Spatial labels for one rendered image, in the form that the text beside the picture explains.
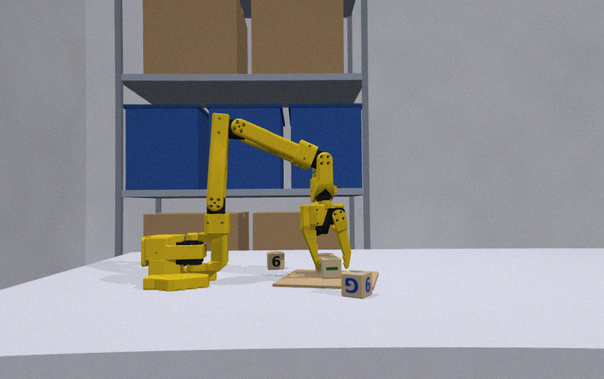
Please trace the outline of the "tan flat mat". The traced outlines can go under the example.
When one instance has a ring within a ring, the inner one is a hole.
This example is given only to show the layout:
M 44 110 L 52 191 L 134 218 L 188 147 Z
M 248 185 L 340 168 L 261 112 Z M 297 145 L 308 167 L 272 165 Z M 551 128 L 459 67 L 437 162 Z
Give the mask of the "tan flat mat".
M 377 277 L 378 271 L 372 271 L 372 289 Z M 322 279 L 315 270 L 296 269 L 273 283 L 273 287 L 341 289 L 341 279 Z

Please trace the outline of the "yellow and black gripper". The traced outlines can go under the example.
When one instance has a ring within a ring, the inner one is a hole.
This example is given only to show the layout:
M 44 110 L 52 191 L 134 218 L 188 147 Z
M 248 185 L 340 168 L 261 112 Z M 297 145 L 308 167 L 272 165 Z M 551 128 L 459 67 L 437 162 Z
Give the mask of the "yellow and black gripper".
M 336 224 L 336 226 L 334 225 Z M 330 201 L 316 201 L 312 205 L 300 206 L 300 226 L 305 242 L 311 254 L 316 269 L 320 269 L 318 244 L 316 236 L 328 235 L 329 227 L 336 232 L 341 251 L 343 265 L 349 268 L 351 249 L 348 238 L 348 224 L 344 204 L 331 204 Z

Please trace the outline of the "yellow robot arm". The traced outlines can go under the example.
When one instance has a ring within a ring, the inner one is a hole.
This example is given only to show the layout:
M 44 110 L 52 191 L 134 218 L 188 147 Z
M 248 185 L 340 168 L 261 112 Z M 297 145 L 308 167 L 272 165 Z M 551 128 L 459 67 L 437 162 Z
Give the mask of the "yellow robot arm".
M 231 120 L 228 114 L 212 114 L 205 232 L 188 233 L 187 240 L 186 235 L 146 238 L 145 260 L 149 261 L 143 290 L 208 288 L 209 281 L 216 281 L 216 272 L 227 265 L 231 231 L 231 214 L 226 214 L 227 138 L 250 144 L 301 169 L 312 167 L 312 172 L 315 172 L 310 179 L 312 203 L 332 201 L 337 192 L 337 186 L 333 185 L 333 158 L 329 153 L 318 150 L 315 144 L 304 140 L 297 144 L 251 122 Z M 207 256 L 207 244 L 202 241 L 211 242 L 211 261 L 208 263 L 202 263 Z

